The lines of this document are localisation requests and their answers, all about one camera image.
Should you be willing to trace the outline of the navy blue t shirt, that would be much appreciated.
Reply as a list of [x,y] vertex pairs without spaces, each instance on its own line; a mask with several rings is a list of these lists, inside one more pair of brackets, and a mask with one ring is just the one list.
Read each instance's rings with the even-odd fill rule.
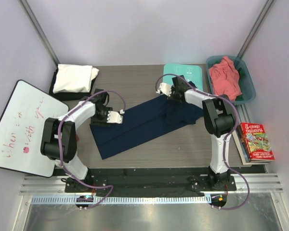
[[193,104],[179,103],[160,95],[125,111],[123,123],[110,126],[90,125],[102,159],[156,139],[203,117]]

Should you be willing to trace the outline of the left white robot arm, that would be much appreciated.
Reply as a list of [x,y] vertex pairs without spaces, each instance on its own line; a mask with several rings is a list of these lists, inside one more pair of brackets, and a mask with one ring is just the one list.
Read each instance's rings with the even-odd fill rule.
[[96,89],[94,95],[83,97],[66,114],[49,117],[44,122],[40,152],[54,161],[67,175],[76,180],[76,186],[82,192],[88,192],[93,186],[91,171],[78,157],[76,131],[87,119],[94,123],[105,124],[108,112],[109,93]]

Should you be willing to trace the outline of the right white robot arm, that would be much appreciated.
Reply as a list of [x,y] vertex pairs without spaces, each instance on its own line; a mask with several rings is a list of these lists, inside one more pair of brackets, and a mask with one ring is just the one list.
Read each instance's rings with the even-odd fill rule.
[[229,142],[238,126],[238,113],[226,95],[217,96],[203,92],[187,82],[183,76],[172,75],[173,85],[165,85],[163,91],[169,99],[189,103],[203,110],[205,128],[211,136],[212,156],[210,169],[214,172],[208,177],[208,185],[219,190],[225,185],[223,173],[228,164]]

